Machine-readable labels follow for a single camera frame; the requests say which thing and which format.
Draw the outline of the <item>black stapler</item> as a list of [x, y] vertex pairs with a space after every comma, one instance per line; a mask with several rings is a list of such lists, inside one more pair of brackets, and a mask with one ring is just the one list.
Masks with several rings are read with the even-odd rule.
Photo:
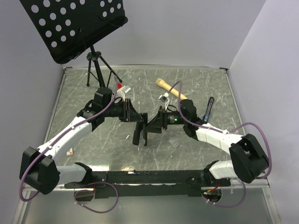
[[148, 134], [146, 132], [146, 126], [148, 124], [148, 114], [140, 113], [142, 121], [136, 122], [135, 130], [133, 133], [132, 144], [138, 146], [140, 142], [144, 146], [147, 146], [148, 143]]

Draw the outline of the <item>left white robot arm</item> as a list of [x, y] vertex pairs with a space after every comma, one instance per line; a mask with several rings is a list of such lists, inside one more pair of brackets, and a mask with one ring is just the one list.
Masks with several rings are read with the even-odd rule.
[[99, 88], [94, 98], [63, 131], [37, 149], [25, 149], [21, 159], [21, 184], [27, 184], [44, 195], [59, 184], [76, 182], [83, 188], [90, 186], [93, 171], [89, 166], [76, 162], [59, 167], [57, 163], [69, 149], [101, 125], [105, 118], [117, 117], [121, 122], [143, 121], [130, 99], [123, 98], [116, 103], [115, 97], [111, 89]]

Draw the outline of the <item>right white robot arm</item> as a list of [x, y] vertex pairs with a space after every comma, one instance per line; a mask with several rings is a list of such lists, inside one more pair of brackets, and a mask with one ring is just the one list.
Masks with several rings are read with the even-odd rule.
[[160, 107], [144, 132], [161, 133], [169, 125], [182, 125], [188, 137], [208, 143], [230, 156], [230, 160], [213, 161], [205, 167], [204, 181], [209, 186], [224, 178], [238, 178], [251, 183], [271, 168], [269, 157], [254, 135], [242, 136], [212, 126], [197, 116], [192, 100], [180, 101], [176, 111], [167, 112]]

